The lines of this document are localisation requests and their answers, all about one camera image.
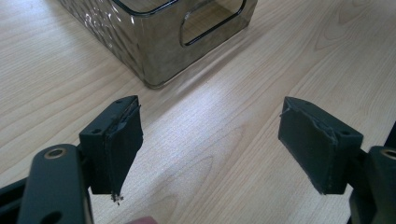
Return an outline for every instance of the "light wood grain surface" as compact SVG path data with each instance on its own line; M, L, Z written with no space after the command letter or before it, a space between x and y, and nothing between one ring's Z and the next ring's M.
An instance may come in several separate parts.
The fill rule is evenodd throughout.
M111 102L137 94L145 142L120 206L96 223L346 223L277 140L285 96L383 145L396 119L396 1L260 0L249 27L165 88L147 89L56 0L0 2L0 187L33 156L78 144Z

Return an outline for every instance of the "black plastic part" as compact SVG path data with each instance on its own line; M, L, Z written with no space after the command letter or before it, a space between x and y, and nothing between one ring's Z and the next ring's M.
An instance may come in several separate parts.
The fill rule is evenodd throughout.
M26 178L0 189L0 222L17 223Z
M370 224L372 223L376 207L373 202L368 202L362 198L356 190L352 191L349 198L351 223L353 224Z
M89 173L94 194L120 195L137 151L143 143L137 96L119 99L80 134L80 147L92 163Z
M286 97L279 140L319 193L343 194L345 169L359 154L363 135L307 101Z
M79 152L72 145L35 155L23 193L18 223L92 223Z
M374 223L395 223L396 149L372 147L365 168L377 207Z
M385 147L393 147L396 148L396 121L393 124L393 128L389 133L388 139L385 142Z

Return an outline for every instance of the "metal screw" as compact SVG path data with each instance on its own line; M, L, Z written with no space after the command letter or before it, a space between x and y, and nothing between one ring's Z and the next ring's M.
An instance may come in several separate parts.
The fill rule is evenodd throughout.
M396 151L393 149L382 149L381 153L390 159L396 160Z
M44 154L44 158L46 158L47 160L53 160L62 157L64 154L66 154L66 148L56 147L46 152L46 154Z

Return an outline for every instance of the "black bracket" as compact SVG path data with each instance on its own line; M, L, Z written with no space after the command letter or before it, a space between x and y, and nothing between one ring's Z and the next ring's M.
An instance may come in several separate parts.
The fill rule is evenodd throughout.
M307 101L286 97L279 140L322 194L343 194L347 184L353 223L396 220L396 149L361 150L363 135Z
M93 223L88 188L121 199L143 143L139 109L137 96L119 99L79 134L79 146L37 153L26 179L0 189L0 222Z

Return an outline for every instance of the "embossed glass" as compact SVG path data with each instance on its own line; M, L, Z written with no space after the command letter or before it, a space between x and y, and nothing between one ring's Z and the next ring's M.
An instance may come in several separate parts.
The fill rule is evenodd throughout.
M150 88L248 26L257 0L60 0Z

